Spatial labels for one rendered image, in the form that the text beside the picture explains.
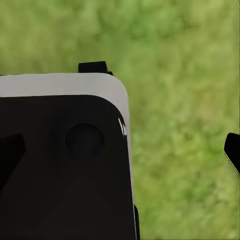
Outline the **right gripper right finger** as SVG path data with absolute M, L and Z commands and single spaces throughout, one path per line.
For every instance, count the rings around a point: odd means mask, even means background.
M 229 133 L 225 141 L 224 151 L 240 173 L 240 135 Z

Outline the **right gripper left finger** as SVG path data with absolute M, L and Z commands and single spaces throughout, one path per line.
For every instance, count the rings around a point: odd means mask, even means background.
M 21 133 L 0 139 L 0 192 L 26 152 Z

